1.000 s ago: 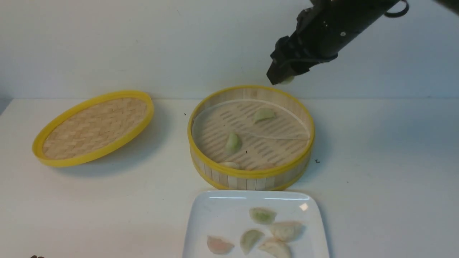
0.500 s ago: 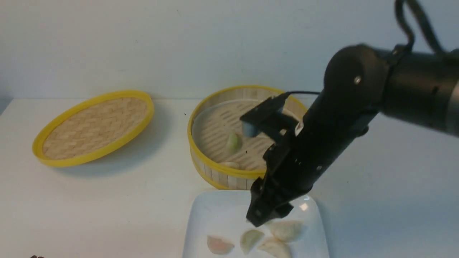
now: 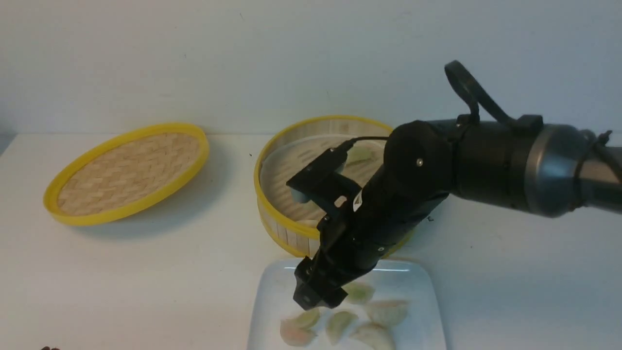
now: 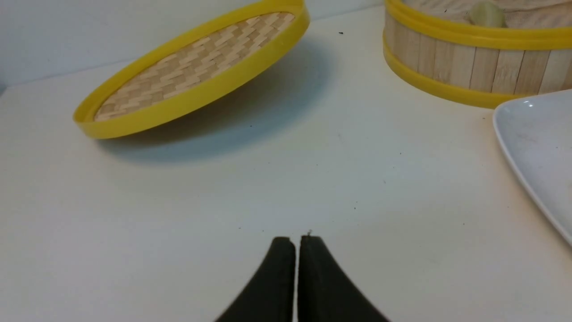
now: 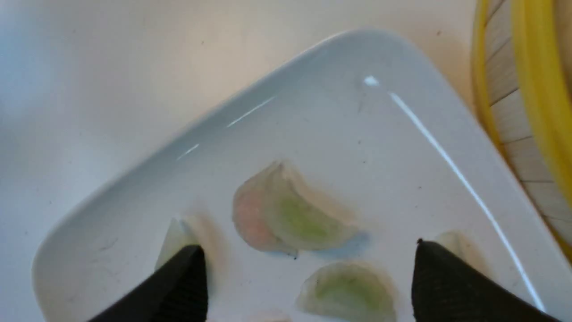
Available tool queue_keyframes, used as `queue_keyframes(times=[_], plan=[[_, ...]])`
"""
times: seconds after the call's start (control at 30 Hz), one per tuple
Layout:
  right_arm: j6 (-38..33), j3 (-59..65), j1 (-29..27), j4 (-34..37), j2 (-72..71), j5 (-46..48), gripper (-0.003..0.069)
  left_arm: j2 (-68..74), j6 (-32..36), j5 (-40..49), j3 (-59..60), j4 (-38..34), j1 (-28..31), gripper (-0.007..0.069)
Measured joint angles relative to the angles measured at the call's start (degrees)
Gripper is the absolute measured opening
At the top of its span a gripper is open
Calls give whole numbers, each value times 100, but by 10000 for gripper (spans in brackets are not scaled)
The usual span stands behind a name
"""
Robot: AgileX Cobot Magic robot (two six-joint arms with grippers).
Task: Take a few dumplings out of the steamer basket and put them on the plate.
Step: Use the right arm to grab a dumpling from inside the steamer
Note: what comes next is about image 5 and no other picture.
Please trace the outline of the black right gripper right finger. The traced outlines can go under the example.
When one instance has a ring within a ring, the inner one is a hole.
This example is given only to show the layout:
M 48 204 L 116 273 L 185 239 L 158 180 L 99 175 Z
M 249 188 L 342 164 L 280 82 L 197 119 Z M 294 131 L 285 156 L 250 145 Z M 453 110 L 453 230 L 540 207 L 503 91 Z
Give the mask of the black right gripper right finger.
M 411 287 L 417 322 L 554 322 L 435 241 L 417 240 Z

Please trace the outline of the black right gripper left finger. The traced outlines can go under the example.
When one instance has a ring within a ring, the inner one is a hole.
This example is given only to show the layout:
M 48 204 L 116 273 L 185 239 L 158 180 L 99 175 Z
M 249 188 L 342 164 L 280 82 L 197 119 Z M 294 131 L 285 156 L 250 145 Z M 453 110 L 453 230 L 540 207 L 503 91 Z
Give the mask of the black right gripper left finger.
M 208 304 L 206 256 L 189 245 L 91 321 L 205 322 Z

